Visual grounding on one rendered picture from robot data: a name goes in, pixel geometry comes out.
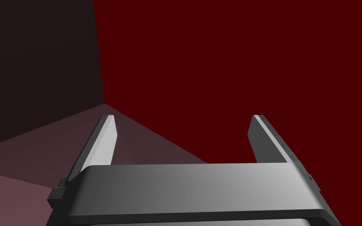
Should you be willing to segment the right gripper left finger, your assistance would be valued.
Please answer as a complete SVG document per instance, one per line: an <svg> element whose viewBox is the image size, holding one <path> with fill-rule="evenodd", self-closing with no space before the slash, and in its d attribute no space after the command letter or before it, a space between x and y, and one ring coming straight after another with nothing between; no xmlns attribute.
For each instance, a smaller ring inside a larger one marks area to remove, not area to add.
<svg viewBox="0 0 362 226"><path fill-rule="evenodd" d="M116 142L117 127L114 116L101 116L72 166L67 182L88 166L110 165Z"/></svg>

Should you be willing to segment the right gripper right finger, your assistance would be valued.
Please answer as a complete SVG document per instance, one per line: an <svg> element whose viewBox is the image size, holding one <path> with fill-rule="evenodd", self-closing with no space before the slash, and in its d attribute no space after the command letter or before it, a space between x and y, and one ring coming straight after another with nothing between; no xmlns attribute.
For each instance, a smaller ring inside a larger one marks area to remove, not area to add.
<svg viewBox="0 0 362 226"><path fill-rule="evenodd" d="M293 163L296 157L263 115L253 115L248 139L258 163Z"/></svg>

